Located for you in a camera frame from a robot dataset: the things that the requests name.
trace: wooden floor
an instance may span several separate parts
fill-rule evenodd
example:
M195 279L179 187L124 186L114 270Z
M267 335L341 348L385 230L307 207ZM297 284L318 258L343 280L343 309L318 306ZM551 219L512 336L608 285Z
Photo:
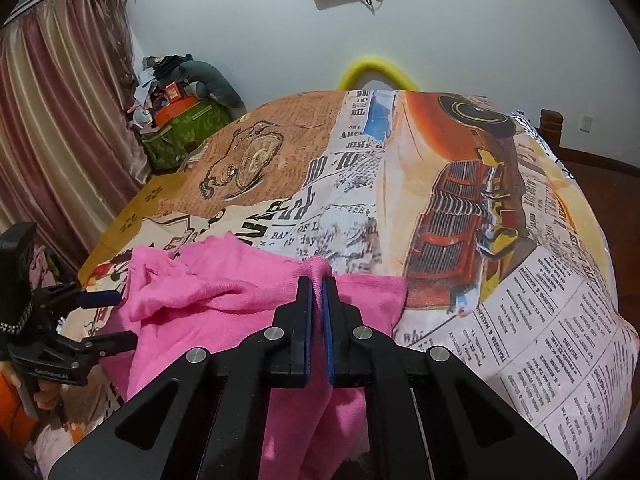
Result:
M609 243L620 314L640 332L640 178L566 162ZM640 399L640 375L634 403Z

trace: wall outlet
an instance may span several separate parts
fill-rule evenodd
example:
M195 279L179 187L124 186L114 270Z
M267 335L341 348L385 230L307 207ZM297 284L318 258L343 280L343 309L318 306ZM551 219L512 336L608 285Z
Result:
M591 123L593 123L593 117L583 115L580 118L580 131L589 133L591 131Z

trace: black gripper frame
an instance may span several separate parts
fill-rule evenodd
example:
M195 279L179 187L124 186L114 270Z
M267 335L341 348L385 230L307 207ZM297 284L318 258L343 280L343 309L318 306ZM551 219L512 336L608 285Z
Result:
M296 300L276 309L271 327L223 352L186 352L63 455L49 479L257 479L271 389L303 388L310 374L312 297L300 277Z
M419 352L364 326L322 284L327 371L363 386L376 480L577 480L575 469L483 380L442 346Z
M311 297L300 278L272 327L217 354L189 350L66 453L50 480L257 479L270 389L302 387L309 375ZM376 480L577 480L446 348L396 346L340 302L333 278L322 315L330 383L365 390Z
M87 375L102 357L136 348L133 332L119 332L73 341L57 333L58 322L72 310L115 306L121 295L116 290L82 291L78 283L66 283L31 290L29 269L33 258L35 223L14 224L0 236L0 283L2 314L20 323L0 334L0 360L11 360L20 376L18 394L28 416L48 415L33 400L38 380L87 384ZM64 418L59 404L58 414Z

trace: orange box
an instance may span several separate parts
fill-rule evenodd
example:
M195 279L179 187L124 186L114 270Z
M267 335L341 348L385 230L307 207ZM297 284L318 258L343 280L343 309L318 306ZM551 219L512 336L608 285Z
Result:
M198 104L198 98L194 95L189 95L183 99L180 99L174 103L169 103L166 106L160 108L154 115L158 128L162 128L171 119L176 118L183 112L186 112L189 108Z
M164 93L169 98L170 103L175 103L182 99L180 87L176 83L170 83L164 88Z

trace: metal screw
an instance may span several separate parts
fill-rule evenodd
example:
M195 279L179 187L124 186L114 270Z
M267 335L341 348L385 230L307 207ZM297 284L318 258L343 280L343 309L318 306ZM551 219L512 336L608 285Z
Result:
M264 331L264 336L269 341L276 341L284 336L284 330L279 326L270 326L267 330Z
M353 329L353 336L356 339L369 339L373 335L373 330L368 326L357 326Z
M444 348L444 346L434 346L431 350L429 350L429 355L434 361L442 362L449 359L450 353L449 350Z
M201 363L207 357L207 351L204 348L196 347L187 352L187 361L192 365Z

